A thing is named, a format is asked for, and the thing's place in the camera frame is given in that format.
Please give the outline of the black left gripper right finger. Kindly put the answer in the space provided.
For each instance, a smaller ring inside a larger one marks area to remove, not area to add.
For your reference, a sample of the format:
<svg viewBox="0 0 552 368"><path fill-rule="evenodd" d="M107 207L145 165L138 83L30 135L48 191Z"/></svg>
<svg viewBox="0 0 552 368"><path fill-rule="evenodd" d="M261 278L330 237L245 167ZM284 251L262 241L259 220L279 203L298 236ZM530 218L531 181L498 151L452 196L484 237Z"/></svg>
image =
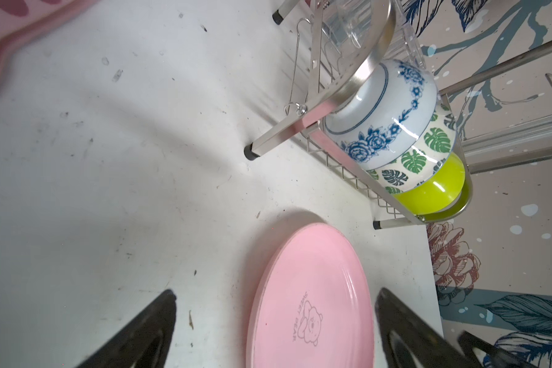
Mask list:
<svg viewBox="0 0 552 368"><path fill-rule="evenodd" d="M375 313L389 367L480 367L465 357L391 290L381 288Z"/></svg>

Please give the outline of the pink bear plate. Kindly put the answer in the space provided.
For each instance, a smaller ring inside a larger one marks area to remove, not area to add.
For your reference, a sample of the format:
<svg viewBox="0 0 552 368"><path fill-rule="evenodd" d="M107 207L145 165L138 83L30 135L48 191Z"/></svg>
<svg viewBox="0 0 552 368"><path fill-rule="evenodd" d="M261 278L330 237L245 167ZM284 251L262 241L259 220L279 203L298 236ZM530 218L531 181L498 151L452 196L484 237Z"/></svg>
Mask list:
<svg viewBox="0 0 552 368"><path fill-rule="evenodd" d="M360 259L336 228L300 228L268 263L248 325L247 367L372 367L374 308Z"/></svg>

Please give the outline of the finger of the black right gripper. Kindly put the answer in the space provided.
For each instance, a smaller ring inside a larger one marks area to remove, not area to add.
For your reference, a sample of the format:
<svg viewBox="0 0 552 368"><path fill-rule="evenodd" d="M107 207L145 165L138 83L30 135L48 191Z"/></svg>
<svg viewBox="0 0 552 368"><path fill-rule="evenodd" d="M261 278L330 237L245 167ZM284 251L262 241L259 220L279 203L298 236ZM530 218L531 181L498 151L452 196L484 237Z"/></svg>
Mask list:
<svg viewBox="0 0 552 368"><path fill-rule="evenodd" d="M458 336L458 345L461 347L464 356L476 367L482 367L481 360L477 357L476 351L485 353L492 367L507 367L507 368L530 368L534 365L525 362L524 360L515 357L501 348L494 347L484 340L463 331Z"/></svg>

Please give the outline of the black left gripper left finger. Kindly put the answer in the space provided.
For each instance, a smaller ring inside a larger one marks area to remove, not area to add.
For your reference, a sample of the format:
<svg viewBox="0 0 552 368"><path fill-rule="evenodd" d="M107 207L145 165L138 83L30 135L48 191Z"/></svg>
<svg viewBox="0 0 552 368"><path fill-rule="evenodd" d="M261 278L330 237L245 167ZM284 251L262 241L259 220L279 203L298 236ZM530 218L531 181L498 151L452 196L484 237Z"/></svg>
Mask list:
<svg viewBox="0 0 552 368"><path fill-rule="evenodd" d="M81 367L163 367L176 324L176 295L162 292Z"/></svg>

